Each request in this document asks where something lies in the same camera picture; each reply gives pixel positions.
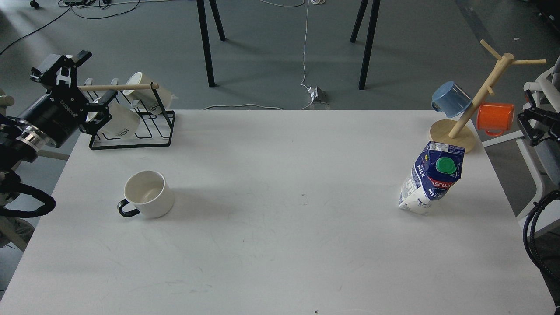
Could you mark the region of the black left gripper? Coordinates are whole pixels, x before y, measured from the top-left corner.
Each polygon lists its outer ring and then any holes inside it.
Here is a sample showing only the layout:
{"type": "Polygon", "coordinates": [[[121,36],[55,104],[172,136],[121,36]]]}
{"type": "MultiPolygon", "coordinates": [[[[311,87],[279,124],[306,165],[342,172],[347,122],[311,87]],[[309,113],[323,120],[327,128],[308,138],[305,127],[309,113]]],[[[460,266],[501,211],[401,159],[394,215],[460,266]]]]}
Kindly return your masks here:
{"type": "Polygon", "coordinates": [[[77,70],[91,57],[90,51],[75,56],[50,54],[38,68],[31,68],[30,79],[48,92],[25,109],[17,123],[39,129],[48,136],[47,145],[57,148],[78,127],[82,133],[97,134],[112,119],[109,104],[118,92],[110,90],[97,101],[88,102],[77,87],[77,70]]]}

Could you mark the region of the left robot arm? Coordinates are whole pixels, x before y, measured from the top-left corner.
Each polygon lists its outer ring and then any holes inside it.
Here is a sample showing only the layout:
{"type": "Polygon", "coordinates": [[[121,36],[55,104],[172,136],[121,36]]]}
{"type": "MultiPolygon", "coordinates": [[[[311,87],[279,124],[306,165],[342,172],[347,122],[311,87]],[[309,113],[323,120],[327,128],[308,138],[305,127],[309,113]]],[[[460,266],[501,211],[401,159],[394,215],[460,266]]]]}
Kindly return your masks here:
{"type": "Polygon", "coordinates": [[[88,101],[77,84],[77,70],[92,56],[82,50],[77,55],[50,54],[30,78],[46,92],[14,119],[1,115],[1,215],[3,217],[42,217],[56,202],[46,192],[24,184],[16,169],[32,163],[44,146],[60,147],[75,132],[96,135],[108,123],[109,103],[116,91],[98,102],[88,101]]]}

